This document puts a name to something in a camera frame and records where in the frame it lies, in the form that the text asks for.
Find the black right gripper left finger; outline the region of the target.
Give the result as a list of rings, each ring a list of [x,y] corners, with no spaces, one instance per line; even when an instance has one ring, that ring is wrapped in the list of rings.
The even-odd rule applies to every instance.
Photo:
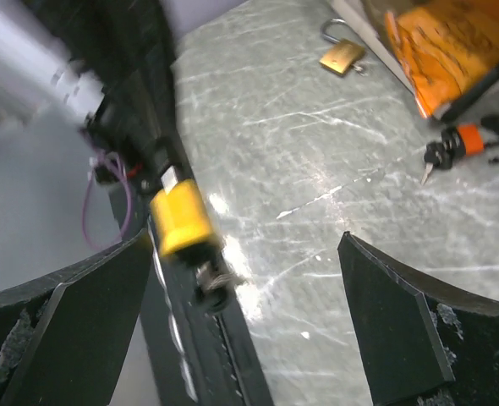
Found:
[[[132,239],[0,291],[0,405],[108,405],[149,277]]]

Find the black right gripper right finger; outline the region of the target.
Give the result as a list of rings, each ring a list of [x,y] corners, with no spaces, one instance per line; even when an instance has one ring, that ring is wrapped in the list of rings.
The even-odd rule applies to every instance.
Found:
[[[499,405],[499,301],[349,232],[337,251],[374,405]]]

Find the yellow padlock key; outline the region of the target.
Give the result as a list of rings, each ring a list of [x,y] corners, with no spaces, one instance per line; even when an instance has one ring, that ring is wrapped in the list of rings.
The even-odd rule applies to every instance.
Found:
[[[204,310],[222,312],[235,296],[235,290],[247,280],[223,261],[208,261],[198,268],[195,300]]]

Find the yellow padlock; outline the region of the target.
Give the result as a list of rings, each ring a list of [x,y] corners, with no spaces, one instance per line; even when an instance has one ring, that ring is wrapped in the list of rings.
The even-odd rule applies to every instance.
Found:
[[[162,188],[150,202],[159,256],[192,267],[211,261],[219,246],[218,237],[196,182],[183,177],[174,165],[160,180]]]

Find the orange padlock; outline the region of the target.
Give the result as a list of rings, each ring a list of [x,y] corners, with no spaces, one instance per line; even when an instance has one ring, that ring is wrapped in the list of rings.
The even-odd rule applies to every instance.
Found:
[[[455,162],[465,157],[481,155],[490,149],[499,148],[498,136],[475,123],[446,127],[441,132],[441,138],[432,142],[441,142],[447,153],[447,160],[440,167],[435,167],[441,170],[451,169]],[[499,156],[492,157],[489,163],[499,163]]]

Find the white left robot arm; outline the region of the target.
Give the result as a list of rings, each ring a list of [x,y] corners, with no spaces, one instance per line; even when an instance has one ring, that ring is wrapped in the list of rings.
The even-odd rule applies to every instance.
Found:
[[[26,123],[54,112],[84,128],[99,110],[102,82],[79,74],[65,45],[19,1],[0,1],[0,111]]]

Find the orange honey dijon bag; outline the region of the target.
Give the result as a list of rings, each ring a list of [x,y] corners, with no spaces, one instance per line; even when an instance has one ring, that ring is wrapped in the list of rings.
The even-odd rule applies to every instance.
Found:
[[[452,121],[499,81],[499,1],[424,1],[383,19],[423,118]]]

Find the brass padlock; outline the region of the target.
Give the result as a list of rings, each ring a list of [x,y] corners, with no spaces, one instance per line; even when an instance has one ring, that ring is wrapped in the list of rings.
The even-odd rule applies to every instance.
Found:
[[[350,71],[366,75],[366,67],[359,63],[365,55],[365,48],[348,39],[331,35],[329,29],[333,25],[346,25],[346,22],[341,18],[332,18],[321,25],[321,38],[330,42],[332,47],[321,57],[320,66],[338,76],[345,76]]]

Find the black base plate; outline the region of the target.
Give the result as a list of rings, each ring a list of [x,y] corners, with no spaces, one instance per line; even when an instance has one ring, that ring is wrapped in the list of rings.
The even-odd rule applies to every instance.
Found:
[[[164,405],[270,405],[243,320],[239,277],[222,256],[178,131],[176,46],[158,1],[71,1],[69,44],[104,99],[93,134],[130,147],[149,206],[154,270],[140,320]]]

